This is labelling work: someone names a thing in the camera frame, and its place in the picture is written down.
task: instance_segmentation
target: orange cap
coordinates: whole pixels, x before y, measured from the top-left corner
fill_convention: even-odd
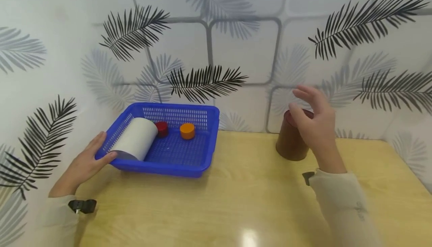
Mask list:
[[[195,126],[190,123],[182,124],[180,126],[180,134],[183,139],[193,139],[195,136]]]

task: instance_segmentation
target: beige sleeve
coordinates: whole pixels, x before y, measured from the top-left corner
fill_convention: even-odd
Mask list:
[[[339,246],[382,246],[354,174],[330,174],[318,169],[309,183]]]
[[[34,231],[36,247],[73,247],[78,214],[75,214],[68,203],[77,199],[75,196],[48,198],[41,208]]]

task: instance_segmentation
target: white cylinder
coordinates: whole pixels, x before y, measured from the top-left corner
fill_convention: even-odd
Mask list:
[[[143,161],[158,134],[156,125],[148,119],[134,118],[110,151],[117,158]]]

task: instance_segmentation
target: wooden table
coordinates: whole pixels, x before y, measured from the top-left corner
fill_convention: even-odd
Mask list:
[[[97,213],[81,216],[80,246],[333,246],[303,172],[313,154],[290,162],[277,135],[219,131],[213,162],[200,179],[118,171],[109,166],[83,185]],[[432,196],[383,141],[338,139],[369,198],[386,246],[432,246]]]

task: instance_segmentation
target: brown cylinder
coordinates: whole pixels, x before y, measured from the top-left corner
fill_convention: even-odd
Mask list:
[[[303,111],[309,118],[314,118],[312,112],[307,110]],[[283,116],[284,119],[280,128],[281,131],[279,132],[279,137],[276,142],[276,151],[285,159],[301,161],[306,158],[309,147],[303,141],[290,111],[286,111]]]

